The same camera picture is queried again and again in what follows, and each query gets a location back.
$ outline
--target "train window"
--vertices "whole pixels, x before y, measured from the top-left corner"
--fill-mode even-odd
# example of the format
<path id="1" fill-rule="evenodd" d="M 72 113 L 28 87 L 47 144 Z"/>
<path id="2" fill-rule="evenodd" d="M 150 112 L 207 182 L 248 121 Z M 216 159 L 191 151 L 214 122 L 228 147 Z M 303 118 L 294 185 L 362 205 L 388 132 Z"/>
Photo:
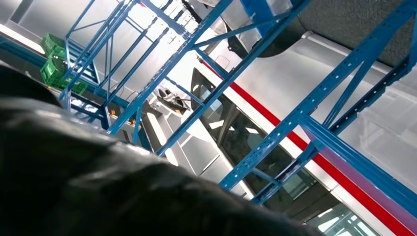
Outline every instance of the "train window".
<path id="1" fill-rule="evenodd" d="M 192 93 L 201 101 L 204 101 L 214 90 L 214 85 L 212 85 L 197 69 L 194 69 L 191 88 Z M 197 109 L 198 106 L 199 104 L 197 102 L 194 100 L 191 101 L 191 108 L 193 110 Z M 230 100 L 224 95 L 221 95 L 200 117 L 204 127 L 216 141 L 219 138 L 220 129 L 223 126 L 231 106 L 232 103 Z"/>
<path id="2" fill-rule="evenodd" d="M 228 128 L 222 148 L 233 164 L 239 163 L 256 145 L 258 145 L 266 133 L 254 124 L 247 116 L 240 113 Z M 271 177 L 277 176 L 292 161 L 292 157 L 281 147 L 275 148 L 257 168 Z M 255 192 L 262 190 L 267 181 L 263 178 L 250 174 L 246 177 L 246 182 Z M 298 198 L 316 180 L 305 170 L 292 177 L 281 191 L 288 199 L 288 203 Z"/>
<path id="3" fill-rule="evenodd" d="M 377 236 L 373 229 L 342 203 L 306 222 L 326 236 Z"/>

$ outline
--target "dark foreground object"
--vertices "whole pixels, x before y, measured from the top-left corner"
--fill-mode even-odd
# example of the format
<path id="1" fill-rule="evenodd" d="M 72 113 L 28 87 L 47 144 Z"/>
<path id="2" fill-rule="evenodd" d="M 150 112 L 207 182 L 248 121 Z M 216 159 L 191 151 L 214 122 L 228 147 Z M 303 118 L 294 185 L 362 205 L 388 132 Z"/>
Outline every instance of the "dark foreground object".
<path id="1" fill-rule="evenodd" d="M 0 78 L 0 235 L 321 235 L 108 137 L 23 74 Z"/>

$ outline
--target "red stripe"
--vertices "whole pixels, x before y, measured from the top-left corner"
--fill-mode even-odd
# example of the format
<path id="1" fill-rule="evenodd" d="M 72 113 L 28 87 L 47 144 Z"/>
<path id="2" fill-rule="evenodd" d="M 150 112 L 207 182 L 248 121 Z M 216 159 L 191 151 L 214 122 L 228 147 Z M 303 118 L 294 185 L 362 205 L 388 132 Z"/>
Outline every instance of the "red stripe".
<path id="1" fill-rule="evenodd" d="M 215 73 L 219 78 L 221 76 L 214 71 L 205 61 L 202 63 Z M 281 121 L 271 113 L 266 107 L 259 103 L 254 97 L 248 94 L 236 83 L 232 83 L 230 87 L 246 100 L 252 107 L 254 107 L 259 113 L 261 113 L 267 120 L 273 125 L 277 126 Z M 288 138 L 293 141 L 300 149 L 304 150 L 307 147 L 307 143 L 301 139 L 293 131 L 288 135 Z M 394 218 L 388 211 L 380 206 L 376 201 L 369 197 L 362 189 L 348 179 L 342 172 L 335 168 L 330 162 L 328 162 L 323 156 L 316 155 L 313 158 L 314 162 L 319 165 L 324 171 L 326 171 L 334 180 L 336 180 L 344 189 L 346 189 L 355 199 L 357 199 L 368 211 L 370 211 L 375 217 L 377 217 L 387 228 L 389 228 L 394 234 L 399 236 L 414 236 L 401 222 Z"/>

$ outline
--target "green plastic crate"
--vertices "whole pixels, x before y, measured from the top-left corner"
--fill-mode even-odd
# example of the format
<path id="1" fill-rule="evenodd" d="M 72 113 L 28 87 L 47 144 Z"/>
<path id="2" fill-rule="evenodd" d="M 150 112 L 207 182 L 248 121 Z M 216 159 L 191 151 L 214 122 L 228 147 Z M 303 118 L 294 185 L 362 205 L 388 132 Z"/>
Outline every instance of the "green plastic crate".
<path id="1" fill-rule="evenodd" d="M 41 45 L 49 58 L 59 57 L 63 59 L 65 57 L 65 41 L 63 39 L 48 33 L 42 38 Z"/>
<path id="2" fill-rule="evenodd" d="M 49 58 L 40 72 L 45 84 L 57 89 L 63 90 L 71 81 L 71 78 L 62 79 L 65 74 L 65 62 L 59 58 Z M 77 81 L 71 91 L 81 95 L 87 87 L 87 83 Z"/>

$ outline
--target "white panel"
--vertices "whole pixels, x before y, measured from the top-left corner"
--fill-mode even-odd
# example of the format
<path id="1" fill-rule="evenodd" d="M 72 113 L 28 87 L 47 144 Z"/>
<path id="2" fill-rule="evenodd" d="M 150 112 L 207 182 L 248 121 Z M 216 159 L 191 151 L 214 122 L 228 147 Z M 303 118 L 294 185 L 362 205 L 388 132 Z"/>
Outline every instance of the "white panel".
<path id="1" fill-rule="evenodd" d="M 4 24 L 17 9 L 22 0 L 1 0 L 0 1 L 0 24 Z"/>

